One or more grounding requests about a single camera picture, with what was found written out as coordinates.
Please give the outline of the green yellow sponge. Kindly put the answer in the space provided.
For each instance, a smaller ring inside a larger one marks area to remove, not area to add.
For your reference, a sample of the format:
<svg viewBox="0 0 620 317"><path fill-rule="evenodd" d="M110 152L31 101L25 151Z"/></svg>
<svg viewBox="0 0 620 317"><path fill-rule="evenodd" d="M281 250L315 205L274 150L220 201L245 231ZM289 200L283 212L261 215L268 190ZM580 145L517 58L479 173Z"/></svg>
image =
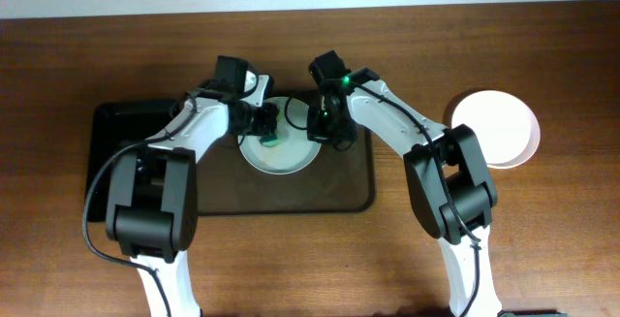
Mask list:
<svg viewBox="0 0 620 317"><path fill-rule="evenodd" d="M279 145L282 142L277 133L262 136L259 138L259 144L265 148L272 148Z"/></svg>

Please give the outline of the pale blue plate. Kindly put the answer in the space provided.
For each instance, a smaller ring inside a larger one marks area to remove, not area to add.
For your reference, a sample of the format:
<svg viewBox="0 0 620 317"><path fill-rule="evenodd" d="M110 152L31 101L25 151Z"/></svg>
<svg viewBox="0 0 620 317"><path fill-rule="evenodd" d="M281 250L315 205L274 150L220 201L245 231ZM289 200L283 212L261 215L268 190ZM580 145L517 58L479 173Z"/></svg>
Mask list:
<svg viewBox="0 0 620 317"><path fill-rule="evenodd" d="M288 97L272 97L267 99L275 104L279 113L277 116L276 133L282 142L272 148L265 148L259 144L259 138L248 136L240 146L243 157L254 168L267 174L293 174L307 167L319 154L321 145L309 141L305 130L296 129L306 126L309 106L292 99L285 109Z"/></svg>

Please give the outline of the white plate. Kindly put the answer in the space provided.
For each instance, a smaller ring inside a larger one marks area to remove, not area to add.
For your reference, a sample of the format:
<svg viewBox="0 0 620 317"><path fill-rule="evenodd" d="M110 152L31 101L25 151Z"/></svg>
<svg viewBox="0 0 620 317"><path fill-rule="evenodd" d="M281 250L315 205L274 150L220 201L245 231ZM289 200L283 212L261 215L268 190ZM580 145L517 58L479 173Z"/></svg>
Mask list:
<svg viewBox="0 0 620 317"><path fill-rule="evenodd" d="M537 152L541 127L519 98L498 90L465 96L454 108L450 126L465 124L476 134L486 165L505 170L526 163Z"/></svg>

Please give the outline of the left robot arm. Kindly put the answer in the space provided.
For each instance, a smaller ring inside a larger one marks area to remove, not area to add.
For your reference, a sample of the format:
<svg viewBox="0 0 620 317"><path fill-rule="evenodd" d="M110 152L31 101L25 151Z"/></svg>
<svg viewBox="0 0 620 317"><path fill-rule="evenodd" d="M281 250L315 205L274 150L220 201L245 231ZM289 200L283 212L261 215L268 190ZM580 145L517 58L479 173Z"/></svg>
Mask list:
<svg viewBox="0 0 620 317"><path fill-rule="evenodd" d="M178 115L159 132L115 152L106 232L119 244L117 263L136 269L153 316L200 316L188 249L198 225L197 165L227 134L265 136L277 109L266 102L273 79L235 70L190 91Z"/></svg>

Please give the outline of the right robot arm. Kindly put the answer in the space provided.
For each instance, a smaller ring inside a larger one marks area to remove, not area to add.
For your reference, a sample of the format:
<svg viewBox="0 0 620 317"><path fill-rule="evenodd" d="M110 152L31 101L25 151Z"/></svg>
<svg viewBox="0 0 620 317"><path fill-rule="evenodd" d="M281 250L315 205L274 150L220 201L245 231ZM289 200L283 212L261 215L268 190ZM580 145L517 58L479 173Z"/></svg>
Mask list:
<svg viewBox="0 0 620 317"><path fill-rule="evenodd" d="M403 160L411 207L418 223L437 239L455 316L497 316L488 241L498 196L474 131L432 121L400 100L371 70L310 71L319 105L308 136L321 143L345 138L342 128L361 125Z"/></svg>

